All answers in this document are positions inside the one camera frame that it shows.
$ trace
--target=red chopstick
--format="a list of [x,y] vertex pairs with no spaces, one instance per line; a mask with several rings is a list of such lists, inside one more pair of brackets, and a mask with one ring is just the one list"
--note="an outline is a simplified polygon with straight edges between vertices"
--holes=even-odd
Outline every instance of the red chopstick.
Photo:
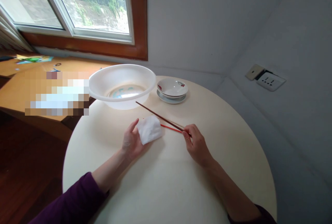
[[181,131],[179,131],[179,130],[177,130],[177,129],[174,129],[174,128],[171,128],[171,127],[169,127],[169,126],[166,126],[166,125],[162,125],[162,124],[160,124],[162,127],[165,127],[165,128],[168,128],[168,129],[171,129],[171,130],[174,130],[174,131],[176,131],[176,132],[180,132],[180,133],[182,133]]

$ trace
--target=person's left hand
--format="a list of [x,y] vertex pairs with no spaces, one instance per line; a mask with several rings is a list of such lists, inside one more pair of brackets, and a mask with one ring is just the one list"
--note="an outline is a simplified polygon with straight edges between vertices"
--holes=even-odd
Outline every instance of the person's left hand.
[[138,129],[135,128],[139,119],[132,122],[124,132],[122,150],[131,161],[136,159],[147,148],[139,137]]

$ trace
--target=window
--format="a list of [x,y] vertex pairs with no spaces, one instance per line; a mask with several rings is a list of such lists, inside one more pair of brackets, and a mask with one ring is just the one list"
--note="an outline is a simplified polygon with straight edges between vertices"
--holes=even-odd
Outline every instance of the window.
[[146,0],[0,0],[34,46],[147,60]]

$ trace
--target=window frame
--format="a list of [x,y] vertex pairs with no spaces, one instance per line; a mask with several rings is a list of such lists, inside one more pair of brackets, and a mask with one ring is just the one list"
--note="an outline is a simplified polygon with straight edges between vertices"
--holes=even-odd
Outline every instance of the window frame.
[[147,0],[126,0],[128,6],[131,3],[131,7],[127,7],[131,11],[128,12],[130,38],[128,34],[74,28],[62,0],[49,0],[49,3],[64,30],[15,24],[32,46],[148,60]]

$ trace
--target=white bowl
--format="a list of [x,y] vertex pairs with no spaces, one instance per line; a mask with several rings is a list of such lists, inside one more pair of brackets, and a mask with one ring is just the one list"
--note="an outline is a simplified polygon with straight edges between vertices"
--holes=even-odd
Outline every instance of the white bowl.
[[144,103],[156,84],[150,69],[132,64],[114,65],[98,70],[89,78],[89,94],[109,107],[129,110]]
[[187,94],[185,94],[184,96],[176,98],[176,99],[169,99],[169,98],[166,98],[165,95],[162,94],[159,90],[157,90],[157,95],[161,101],[164,101],[165,103],[168,103],[171,105],[176,105],[176,104],[183,102],[187,96]]
[[183,97],[183,96],[185,96],[185,95],[180,95],[180,96],[176,96],[176,97],[173,97],[173,96],[169,96],[169,95],[166,95],[166,94],[163,94],[161,91],[159,91],[158,90],[158,92],[160,92],[164,97],[166,97],[166,98],[169,98],[169,99],[177,99],[177,98],[181,98],[181,97]]
[[167,96],[179,97],[183,96],[188,92],[188,86],[178,79],[162,79],[157,84],[158,90]]

